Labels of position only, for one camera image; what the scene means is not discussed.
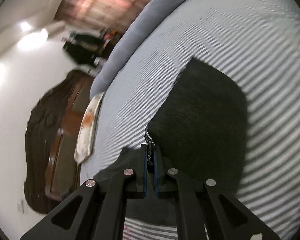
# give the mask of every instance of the brown curtain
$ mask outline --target brown curtain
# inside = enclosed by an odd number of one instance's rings
[[[78,27],[124,33],[150,0],[62,0],[56,20]]]

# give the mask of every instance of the white pillow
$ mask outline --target white pillow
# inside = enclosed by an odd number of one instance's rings
[[[84,113],[78,135],[77,146],[74,152],[74,159],[77,164],[80,164],[87,159],[93,151],[98,115],[103,94],[104,93],[102,92],[94,96]]]

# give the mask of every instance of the striped fabric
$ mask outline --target striped fabric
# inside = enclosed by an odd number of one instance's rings
[[[246,165],[238,199],[290,239],[300,226],[300,9],[293,0],[187,0],[145,40],[106,92],[81,182],[139,147],[191,57],[247,96]],[[175,239],[175,228],[126,219],[125,239]]]

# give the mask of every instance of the wall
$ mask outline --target wall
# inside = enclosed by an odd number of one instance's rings
[[[20,23],[27,21],[34,29],[53,21],[61,0],[5,0],[0,7],[0,55],[26,33]]]
[[[26,201],[24,214],[17,208],[26,179],[24,136],[32,108],[75,67],[62,46],[56,40],[31,51],[13,46],[0,58],[0,227],[10,240],[20,239],[43,217]]]

